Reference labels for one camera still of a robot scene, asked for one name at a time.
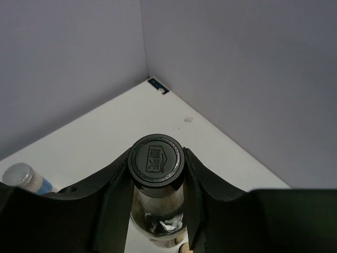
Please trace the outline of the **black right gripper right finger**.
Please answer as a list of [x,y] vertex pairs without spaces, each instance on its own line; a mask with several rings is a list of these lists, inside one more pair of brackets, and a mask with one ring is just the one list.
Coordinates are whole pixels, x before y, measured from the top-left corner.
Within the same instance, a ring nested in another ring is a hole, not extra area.
[[245,192],[185,154],[184,216],[194,252],[336,252],[336,190]]

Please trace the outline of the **dark sauce bottle red label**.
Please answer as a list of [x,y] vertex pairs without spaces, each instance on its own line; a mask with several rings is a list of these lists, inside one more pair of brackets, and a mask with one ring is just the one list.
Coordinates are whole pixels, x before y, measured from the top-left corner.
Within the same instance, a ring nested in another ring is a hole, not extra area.
[[130,219],[160,248],[173,248],[186,234],[182,146],[164,134],[142,137],[131,147],[128,168],[134,182]]

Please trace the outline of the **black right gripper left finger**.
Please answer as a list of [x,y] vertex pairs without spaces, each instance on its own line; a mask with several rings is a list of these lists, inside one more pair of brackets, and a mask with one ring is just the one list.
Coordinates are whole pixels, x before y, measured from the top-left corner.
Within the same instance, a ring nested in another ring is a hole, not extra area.
[[133,181],[127,153],[59,192],[1,185],[1,252],[123,252]]

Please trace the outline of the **blue left corner sticker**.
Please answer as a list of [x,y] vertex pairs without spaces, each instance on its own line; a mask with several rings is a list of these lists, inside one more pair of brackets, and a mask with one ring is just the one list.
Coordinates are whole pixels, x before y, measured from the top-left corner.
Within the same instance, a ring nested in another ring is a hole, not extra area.
[[167,94],[169,93],[169,89],[165,87],[161,82],[159,82],[156,78],[151,77],[147,80],[147,82],[156,88],[161,94]]

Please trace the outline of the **white jar blue label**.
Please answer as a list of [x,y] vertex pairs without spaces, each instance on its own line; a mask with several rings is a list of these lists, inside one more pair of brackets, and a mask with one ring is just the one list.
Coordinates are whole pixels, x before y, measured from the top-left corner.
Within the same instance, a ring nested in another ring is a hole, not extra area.
[[7,168],[2,181],[8,186],[20,187],[35,194],[58,192],[48,180],[25,163],[16,163]]

